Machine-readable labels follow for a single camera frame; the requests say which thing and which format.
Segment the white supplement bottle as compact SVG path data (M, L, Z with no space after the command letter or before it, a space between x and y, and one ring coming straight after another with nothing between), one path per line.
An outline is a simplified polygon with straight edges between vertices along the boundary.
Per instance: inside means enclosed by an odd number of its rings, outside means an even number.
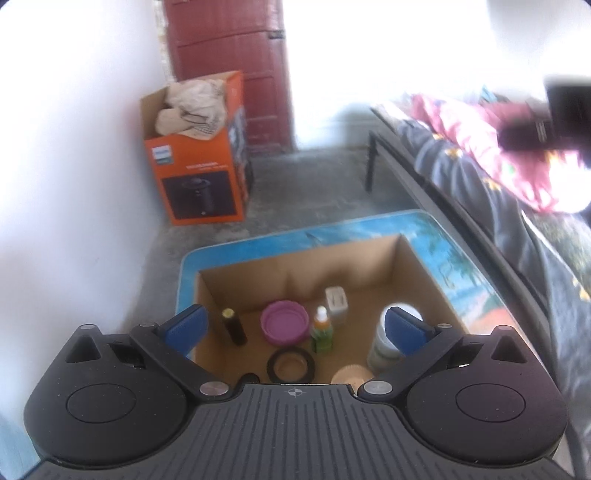
M412 305L407 303L393 303L388 305L381 313L380 320L377 323L376 333L370 345L370 351L367 355L367 365L373 373L377 374L386 370L396 363L401 357L400 350L388 339L386 335L385 320L386 314L390 308L400 307L407 313L413 315L419 320L423 320L421 313Z

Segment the black cylindrical tube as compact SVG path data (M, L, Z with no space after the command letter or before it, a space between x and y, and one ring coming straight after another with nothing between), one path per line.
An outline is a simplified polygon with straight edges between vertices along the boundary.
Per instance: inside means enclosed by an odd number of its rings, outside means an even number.
M242 322L236 314L235 310L231 308L224 308L221 311L222 322L224 324L225 329L228 331L228 335L231 338L231 341L236 346L245 345L247 342L247 337L245 331L242 327Z

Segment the gold lid black jar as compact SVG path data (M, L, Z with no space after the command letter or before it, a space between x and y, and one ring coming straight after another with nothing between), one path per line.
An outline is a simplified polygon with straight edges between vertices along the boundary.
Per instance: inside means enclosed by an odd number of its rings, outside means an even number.
M332 376L332 384L349 385L353 390L358 390L363 383L370 381L373 373L363 365L347 365L335 372Z

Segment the black oval case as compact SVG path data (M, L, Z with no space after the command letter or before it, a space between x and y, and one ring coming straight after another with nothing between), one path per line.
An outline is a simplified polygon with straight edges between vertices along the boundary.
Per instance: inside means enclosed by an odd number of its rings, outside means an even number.
M259 384L260 378L259 375L253 372L245 373L238 379L236 385L245 385L245 384Z

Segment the white power adapter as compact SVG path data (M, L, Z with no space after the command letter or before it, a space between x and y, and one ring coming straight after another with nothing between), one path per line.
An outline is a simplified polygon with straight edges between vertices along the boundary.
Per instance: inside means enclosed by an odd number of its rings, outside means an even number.
M345 289L341 286L325 289L325 308L335 326L345 323L349 314L349 301Z

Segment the green dropper bottle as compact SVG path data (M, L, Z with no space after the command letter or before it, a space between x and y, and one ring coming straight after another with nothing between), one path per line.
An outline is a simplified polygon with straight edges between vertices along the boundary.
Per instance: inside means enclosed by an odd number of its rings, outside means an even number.
M311 350L324 353L332 349L334 344L334 328L325 306L318 306L311 323Z

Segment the pink plastic lid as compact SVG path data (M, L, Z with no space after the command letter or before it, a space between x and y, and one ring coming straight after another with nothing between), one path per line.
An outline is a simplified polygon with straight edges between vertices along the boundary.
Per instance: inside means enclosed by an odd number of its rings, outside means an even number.
M263 309L260 315L263 337L274 346L300 344L310 336L310 316L300 303L280 300Z

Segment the black tape roll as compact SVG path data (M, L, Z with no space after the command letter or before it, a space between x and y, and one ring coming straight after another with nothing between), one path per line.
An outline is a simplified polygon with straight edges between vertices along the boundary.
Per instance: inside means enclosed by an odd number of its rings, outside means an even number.
M280 348L267 361L266 373L276 384L310 384L315 379L315 360L303 348Z

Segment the pink floral blanket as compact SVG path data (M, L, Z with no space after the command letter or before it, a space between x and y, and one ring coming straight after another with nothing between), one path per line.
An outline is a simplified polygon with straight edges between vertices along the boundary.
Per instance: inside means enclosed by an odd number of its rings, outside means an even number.
M534 210L574 214L590 205L590 169L578 151L507 151L499 145L504 127L534 118L529 104L436 101L416 94L403 110L461 148L494 182Z

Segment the brown cardboard box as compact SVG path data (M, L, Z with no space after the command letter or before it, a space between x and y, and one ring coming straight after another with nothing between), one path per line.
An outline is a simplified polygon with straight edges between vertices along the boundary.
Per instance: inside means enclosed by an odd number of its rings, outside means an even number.
M266 363L278 347L263 337L260 315L270 303L290 300L314 316L325 289L341 286L349 301L334 344L315 355L315 382L328 383L344 366L366 365L382 311L393 303L415 307L427 323L465 325L410 242L394 235L211 267L197 274L195 299L207 310L208 329L192 353L195 363L233 385L253 372L266 382ZM235 310L247 342L232 343L222 322Z

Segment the grey bedding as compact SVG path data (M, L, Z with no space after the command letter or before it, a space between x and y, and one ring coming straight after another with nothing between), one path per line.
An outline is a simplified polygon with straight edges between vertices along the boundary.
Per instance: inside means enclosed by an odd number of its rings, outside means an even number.
M590 229L576 216L529 211L466 153L423 123L394 125L415 172L463 208L497 250L549 308L544 331L551 341L558 383L573 417L590 420Z

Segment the orange appliance box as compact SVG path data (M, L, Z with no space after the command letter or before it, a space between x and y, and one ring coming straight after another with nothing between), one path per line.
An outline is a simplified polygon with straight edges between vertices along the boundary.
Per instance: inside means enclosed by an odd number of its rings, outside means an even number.
M160 136L155 120L167 87L143 97L143 142L170 222L175 226L241 222L252 190L247 152L242 72L229 71L195 79L219 79L228 112L224 127L209 141L173 134Z

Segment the beige cloth in box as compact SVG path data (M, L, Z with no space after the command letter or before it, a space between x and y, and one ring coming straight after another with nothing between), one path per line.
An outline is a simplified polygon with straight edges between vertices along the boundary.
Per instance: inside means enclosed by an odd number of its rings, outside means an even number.
M171 83L166 89L164 105L155 120L155 131L160 136L178 134L209 141L228 118L225 86L219 79Z

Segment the black metal bed frame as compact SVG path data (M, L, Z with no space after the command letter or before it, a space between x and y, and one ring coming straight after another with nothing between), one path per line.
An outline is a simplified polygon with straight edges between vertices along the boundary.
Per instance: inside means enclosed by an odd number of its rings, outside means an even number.
M453 160L431 130L402 117L402 112L373 107L365 188L373 190L376 162L383 158L396 174L405 173L408 191L418 203L453 226L480 264L489 271L501 296L533 315L549 314L548 293L538 241L524 212L510 194L490 191L489 177L474 160Z

